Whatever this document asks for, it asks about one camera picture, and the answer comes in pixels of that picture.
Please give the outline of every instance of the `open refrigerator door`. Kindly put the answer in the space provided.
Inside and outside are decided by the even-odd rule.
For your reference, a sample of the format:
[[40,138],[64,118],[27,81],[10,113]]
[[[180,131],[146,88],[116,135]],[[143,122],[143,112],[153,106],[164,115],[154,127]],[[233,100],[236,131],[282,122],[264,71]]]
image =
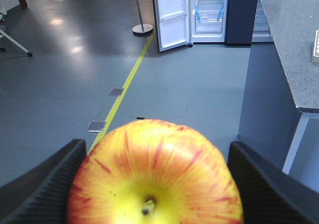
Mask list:
[[159,51],[190,43],[188,0],[154,0]]

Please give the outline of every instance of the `apple stem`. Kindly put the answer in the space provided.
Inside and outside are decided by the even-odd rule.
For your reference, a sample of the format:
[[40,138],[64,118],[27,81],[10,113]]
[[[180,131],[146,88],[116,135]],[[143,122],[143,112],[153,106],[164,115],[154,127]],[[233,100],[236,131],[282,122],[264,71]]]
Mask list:
[[142,208],[143,215],[146,216],[151,214],[155,208],[155,204],[156,202],[153,198],[146,200]]

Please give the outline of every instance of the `stanchion base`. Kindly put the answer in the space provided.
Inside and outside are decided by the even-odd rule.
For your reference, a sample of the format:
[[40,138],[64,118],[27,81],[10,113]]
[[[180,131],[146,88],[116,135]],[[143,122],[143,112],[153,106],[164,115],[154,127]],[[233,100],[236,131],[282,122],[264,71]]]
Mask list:
[[143,28],[144,28],[144,31],[142,30],[141,25],[137,25],[137,26],[132,28],[132,31],[134,33],[137,33],[137,34],[145,34],[145,33],[151,32],[153,30],[153,26],[150,24],[143,24]]

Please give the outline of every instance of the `kitchen counter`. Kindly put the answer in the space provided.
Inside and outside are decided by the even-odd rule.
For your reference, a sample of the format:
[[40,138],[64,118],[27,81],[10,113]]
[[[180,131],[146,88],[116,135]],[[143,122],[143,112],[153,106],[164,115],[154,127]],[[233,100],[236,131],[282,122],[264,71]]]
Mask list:
[[252,43],[239,140],[289,173],[309,120],[319,119],[319,0],[260,2],[274,42]]
[[319,0],[260,0],[296,107],[319,112],[319,64],[311,62]]

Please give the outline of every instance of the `red and yellow apple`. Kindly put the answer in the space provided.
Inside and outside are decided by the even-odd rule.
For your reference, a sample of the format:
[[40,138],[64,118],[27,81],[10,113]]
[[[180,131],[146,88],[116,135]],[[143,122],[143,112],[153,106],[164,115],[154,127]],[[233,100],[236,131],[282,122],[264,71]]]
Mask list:
[[69,224],[241,224],[220,151],[198,131],[144,119],[108,133],[73,181]]

